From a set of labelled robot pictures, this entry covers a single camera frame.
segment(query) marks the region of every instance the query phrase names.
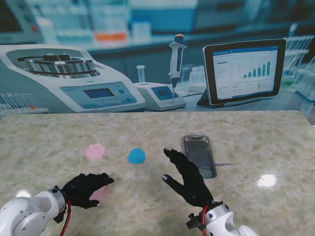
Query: bar chart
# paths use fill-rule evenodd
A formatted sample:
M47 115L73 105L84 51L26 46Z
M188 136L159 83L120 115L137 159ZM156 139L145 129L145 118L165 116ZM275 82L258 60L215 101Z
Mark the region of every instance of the bar chart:
M248 77L261 77L261 76L269 76L270 75L270 65L271 62L267 61L266 63L258 63L257 67L254 67L250 71L245 71L244 70L244 75L243 78L248 78Z

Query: robotic arm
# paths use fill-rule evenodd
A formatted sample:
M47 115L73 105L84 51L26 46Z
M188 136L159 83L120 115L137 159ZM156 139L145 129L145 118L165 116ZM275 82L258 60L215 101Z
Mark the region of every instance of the robotic arm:
M203 210L198 216L190 214L190 221L186 223L189 229L197 227L203 231L209 231L214 236L258 236L251 228L242 225L236 228L233 223L234 213L223 202L214 202L214 199L205 185L199 169L187 157L176 150L164 149L165 155L175 164L182 175L184 185L178 183L169 175L163 175L162 179L175 192L181 195L187 203Z
M65 199L57 188L31 198L14 198L0 210L0 236L38 236L64 211Z
M113 182L106 173L80 174L61 190L55 186L31 198L14 198L0 210L0 236L38 236L52 219L63 221L66 202L85 209L96 207L99 201L90 201L90 196Z

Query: white device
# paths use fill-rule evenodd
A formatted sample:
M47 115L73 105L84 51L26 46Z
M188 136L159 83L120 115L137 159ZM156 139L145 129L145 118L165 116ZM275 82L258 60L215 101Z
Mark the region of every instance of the white device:
M173 95L175 95L175 88L179 78L181 77L183 50L188 46L188 44L184 42L184 36L182 34L177 34L175 35L174 42L170 43L169 46L172 48L172 57L170 72L168 75L171 77Z
M167 111L186 106L184 99L177 93L174 93L174 102L172 102L171 85L149 82L134 85L146 100L146 110Z
M64 210L64 197L56 188L31 198L14 198L0 209L0 236L39 236Z
M56 188L43 191L31 198L14 198L0 209L0 236L39 236L50 220L65 210L65 200ZM189 229L206 228L215 236L258 236L251 228L242 225L237 229L234 213L221 203L205 213L205 224L200 215L189 215Z
M128 77L69 46L0 46L0 93L8 92L31 93L51 113L145 110Z
M0 0L0 44L42 41L36 20L24 0Z

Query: digital display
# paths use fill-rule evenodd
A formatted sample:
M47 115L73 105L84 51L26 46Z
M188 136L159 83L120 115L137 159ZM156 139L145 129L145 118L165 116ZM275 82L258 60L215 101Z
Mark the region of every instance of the digital display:
M115 96L109 88L99 88L92 90L84 90L87 96L90 98L98 98L98 97L113 97Z
M4 0L0 0L0 32L21 32L21 26Z
M218 100L272 92L277 56L278 46L213 52Z
M167 91L166 89L158 90L157 92L158 92L159 95L161 95L161 96L167 96L167 95L168 95L168 91Z

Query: orange label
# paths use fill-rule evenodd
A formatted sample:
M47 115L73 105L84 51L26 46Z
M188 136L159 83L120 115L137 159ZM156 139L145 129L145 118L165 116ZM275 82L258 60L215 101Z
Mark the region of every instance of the orange label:
M98 41L119 41L126 40L126 33L95 33L95 38Z

